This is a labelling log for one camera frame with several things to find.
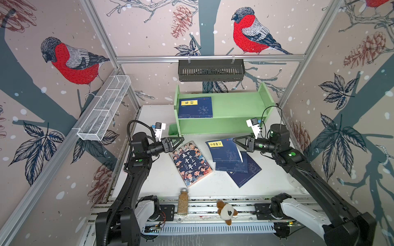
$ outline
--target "black metal basket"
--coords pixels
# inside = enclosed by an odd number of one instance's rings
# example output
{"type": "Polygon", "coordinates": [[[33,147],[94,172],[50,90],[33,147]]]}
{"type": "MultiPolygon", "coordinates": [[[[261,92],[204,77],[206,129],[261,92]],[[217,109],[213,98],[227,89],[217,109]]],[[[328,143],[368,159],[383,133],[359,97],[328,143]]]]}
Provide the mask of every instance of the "black metal basket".
{"type": "Polygon", "coordinates": [[[241,81],[245,75],[243,59],[179,60],[179,81],[241,81]]]}

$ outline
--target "bird head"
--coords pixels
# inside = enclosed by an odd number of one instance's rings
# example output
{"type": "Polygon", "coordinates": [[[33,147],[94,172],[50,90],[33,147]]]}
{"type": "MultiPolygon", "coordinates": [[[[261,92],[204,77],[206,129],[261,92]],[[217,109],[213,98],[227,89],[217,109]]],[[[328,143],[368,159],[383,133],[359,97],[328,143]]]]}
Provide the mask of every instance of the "bird head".
{"type": "Polygon", "coordinates": [[[41,53],[45,62],[57,62],[55,48],[61,44],[60,40],[54,37],[46,38],[41,44],[41,53]]]}
{"type": "Polygon", "coordinates": [[[251,7],[242,7],[235,11],[234,15],[232,16],[231,20],[235,21],[237,24],[247,15],[254,15],[255,12],[251,7]]]}

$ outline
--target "red bird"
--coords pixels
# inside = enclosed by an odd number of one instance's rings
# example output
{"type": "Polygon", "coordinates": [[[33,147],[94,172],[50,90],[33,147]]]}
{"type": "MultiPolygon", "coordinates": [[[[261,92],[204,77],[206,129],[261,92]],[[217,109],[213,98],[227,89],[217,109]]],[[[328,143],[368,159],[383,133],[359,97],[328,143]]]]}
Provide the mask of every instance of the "red bird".
{"type": "Polygon", "coordinates": [[[51,61],[68,81],[78,85],[89,85],[89,93],[85,98],[94,95],[90,92],[90,83],[98,77],[101,65],[110,60],[85,49],[73,48],[54,37],[43,41],[41,52],[45,62],[51,61]]]}
{"type": "Polygon", "coordinates": [[[291,54],[273,39],[268,28],[260,24],[252,8],[239,8],[231,20],[234,20],[234,42],[243,50],[242,54],[246,52],[259,54],[263,50],[279,50],[291,54]]]}

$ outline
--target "wire mesh basket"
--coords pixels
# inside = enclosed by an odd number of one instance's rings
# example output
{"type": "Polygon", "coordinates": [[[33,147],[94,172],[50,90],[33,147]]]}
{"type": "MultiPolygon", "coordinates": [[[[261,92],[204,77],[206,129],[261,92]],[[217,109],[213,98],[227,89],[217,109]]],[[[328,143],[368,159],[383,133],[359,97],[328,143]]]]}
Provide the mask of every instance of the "wire mesh basket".
{"type": "Polygon", "coordinates": [[[77,135],[82,140],[101,141],[125,96],[131,81],[127,75],[115,75],[77,135]]]}
{"type": "Polygon", "coordinates": [[[245,75],[243,59],[179,60],[178,75],[181,82],[241,81],[245,75]]]}

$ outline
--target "yellow book title label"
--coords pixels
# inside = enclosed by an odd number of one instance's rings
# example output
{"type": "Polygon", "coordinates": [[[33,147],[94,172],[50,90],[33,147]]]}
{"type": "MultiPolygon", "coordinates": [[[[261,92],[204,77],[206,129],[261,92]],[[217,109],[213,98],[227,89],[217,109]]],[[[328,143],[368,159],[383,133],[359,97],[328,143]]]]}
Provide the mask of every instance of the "yellow book title label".
{"type": "Polygon", "coordinates": [[[208,144],[210,147],[223,147],[223,143],[221,141],[209,142],[208,144]]]}
{"type": "Polygon", "coordinates": [[[184,106],[184,105],[198,105],[198,103],[197,103],[197,100],[181,101],[180,105],[181,106],[184,106]]]}

